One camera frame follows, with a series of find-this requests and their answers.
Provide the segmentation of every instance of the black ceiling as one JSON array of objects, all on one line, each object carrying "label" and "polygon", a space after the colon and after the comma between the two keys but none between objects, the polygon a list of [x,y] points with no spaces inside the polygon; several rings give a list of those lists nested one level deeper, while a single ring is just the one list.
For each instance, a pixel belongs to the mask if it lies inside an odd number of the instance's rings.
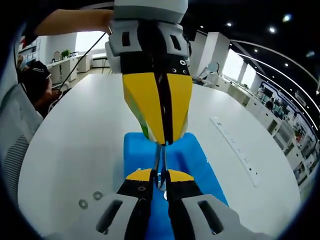
[{"label": "black ceiling", "polygon": [[[60,6],[65,9],[74,9],[105,2],[113,1],[61,1]],[[292,19],[283,22],[285,14],[291,14]],[[231,40],[247,41],[271,48],[298,62],[313,76],[316,76],[316,64],[320,65],[320,27],[318,25],[320,21],[318,17],[318,5],[314,0],[189,0],[188,11],[181,24],[184,28],[194,29],[194,31],[220,32]],[[232,26],[229,27],[226,23],[232,23]],[[268,31],[270,26],[276,28],[276,33],[272,34]],[[263,48],[244,43],[240,43],[240,45],[253,58],[269,64],[289,76],[305,89],[318,106],[320,105],[320,95],[316,96],[317,83],[294,63]],[[237,53],[242,53],[235,45],[231,48]],[[306,57],[309,51],[314,51],[315,56]],[[252,61],[244,59],[255,67]],[[258,64],[268,78],[274,80],[293,96],[294,92],[299,90],[280,73],[261,63]],[[320,114],[317,108],[307,96],[304,96],[304,99],[309,106],[306,110],[319,128]]]}]

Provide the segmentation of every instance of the blue foam block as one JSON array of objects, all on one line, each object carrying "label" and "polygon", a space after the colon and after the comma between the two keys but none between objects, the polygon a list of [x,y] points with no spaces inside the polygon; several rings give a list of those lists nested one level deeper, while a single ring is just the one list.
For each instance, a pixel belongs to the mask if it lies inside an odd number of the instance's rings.
[{"label": "blue foam block", "polygon": [[[156,144],[147,140],[143,133],[131,132],[125,135],[123,154],[124,176],[128,176],[138,168],[153,169],[155,167]],[[203,194],[211,194],[229,206],[216,175],[193,134],[186,133],[180,140],[166,147],[166,163],[168,169],[193,176]],[[145,239],[175,239],[168,216],[168,202],[164,199],[164,192],[155,186]]]}]

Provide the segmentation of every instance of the round white table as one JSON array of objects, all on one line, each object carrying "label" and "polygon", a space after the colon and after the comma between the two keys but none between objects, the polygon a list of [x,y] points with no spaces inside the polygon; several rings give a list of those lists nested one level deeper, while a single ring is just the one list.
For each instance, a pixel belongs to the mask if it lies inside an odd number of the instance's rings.
[{"label": "round white table", "polygon": [[[254,187],[241,161],[211,122],[218,117],[259,172]],[[198,139],[242,225],[277,236],[294,217],[300,194],[294,173],[267,130],[228,94],[193,85],[188,132]],[[141,132],[123,95],[120,74],[91,74],[50,112],[35,133],[22,164],[18,204],[43,236],[75,222],[79,200],[116,192],[124,180],[123,145]]]}]

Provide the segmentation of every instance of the window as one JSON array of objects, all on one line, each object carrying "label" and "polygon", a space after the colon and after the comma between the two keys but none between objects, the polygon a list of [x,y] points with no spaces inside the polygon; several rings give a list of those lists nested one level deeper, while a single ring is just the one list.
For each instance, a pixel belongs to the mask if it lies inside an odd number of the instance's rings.
[{"label": "window", "polygon": [[226,61],[223,67],[222,74],[226,75],[229,78],[237,81],[244,60],[238,54],[236,54],[233,50],[229,50],[228,56],[226,57]]},{"label": "window", "polygon": [[[75,51],[86,52],[93,44],[104,34],[102,31],[82,31],[76,34]],[[93,47],[92,50],[105,49],[105,43],[109,41],[109,35],[106,34],[103,38]]]},{"label": "window", "polygon": [[254,83],[256,76],[256,71],[252,66],[249,64],[246,66],[246,70],[243,75],[243,79],[241,81],[242,84],[247,84],[248,88],[250,89],[252,84]]}]

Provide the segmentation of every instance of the mesh chair back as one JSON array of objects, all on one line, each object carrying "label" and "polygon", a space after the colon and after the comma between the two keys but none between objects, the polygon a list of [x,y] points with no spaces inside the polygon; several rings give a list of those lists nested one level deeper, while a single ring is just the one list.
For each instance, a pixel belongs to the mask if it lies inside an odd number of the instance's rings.
[{"label": "mesh chair back", "polygon": [[43,118],[30,103],[19,84],[5,95],[0,107],[0,162],[8,188],[18,197],[20,170],[29,143]]}]

